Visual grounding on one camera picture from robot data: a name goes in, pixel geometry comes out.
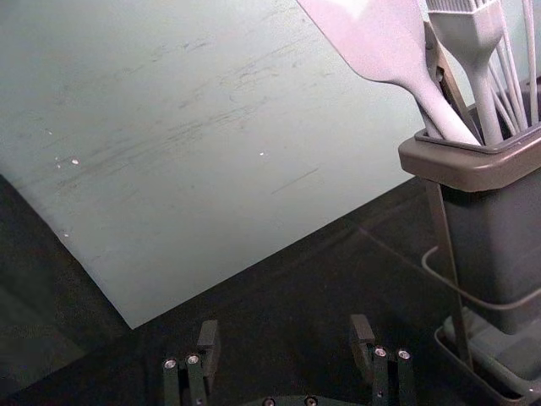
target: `spatula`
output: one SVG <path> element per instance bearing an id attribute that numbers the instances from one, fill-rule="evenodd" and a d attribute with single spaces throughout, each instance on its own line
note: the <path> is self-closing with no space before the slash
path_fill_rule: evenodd
<path id="1" fill-rule="evenodd" d="M 446 140 L 479 145 L 429 77 L 417 0 L 298 3 L 353 71 L 412 93 Z"/>

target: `dark countertop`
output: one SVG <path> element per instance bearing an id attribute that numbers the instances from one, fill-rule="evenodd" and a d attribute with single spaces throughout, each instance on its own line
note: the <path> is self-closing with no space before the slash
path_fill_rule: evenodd
<path id="1" fill-rule="evenodd" d="M 187 354 L 207 319 L 221 328 L 211 404 L 305 393 L 367 403 L 370 390 L 347 339 L 349 315 L 362 313 L 381 343 L 413 354 L 419 404 L 491 405 L 434 342 L 451 300 L 418 265 L 434 245 L 424 187 L 412 179 L 16 394 L 11 404 L 160 404 L 161 362 Z"/>

